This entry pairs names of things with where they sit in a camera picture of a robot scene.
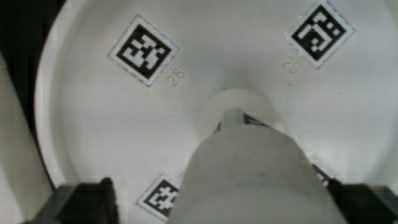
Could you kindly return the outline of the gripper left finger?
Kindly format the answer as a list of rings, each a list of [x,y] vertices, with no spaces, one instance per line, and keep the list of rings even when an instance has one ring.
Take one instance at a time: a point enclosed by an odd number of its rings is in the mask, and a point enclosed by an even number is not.
[[[120,224],[112,178],[60,185],[33,218],[23,224]]]

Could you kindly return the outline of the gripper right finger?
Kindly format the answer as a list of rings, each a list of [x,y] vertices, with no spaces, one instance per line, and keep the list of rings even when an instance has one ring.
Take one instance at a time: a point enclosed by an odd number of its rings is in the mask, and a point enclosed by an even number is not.
[[[348,224],[398,224],[398,194],[387,186],[330,179],[327,190]]]

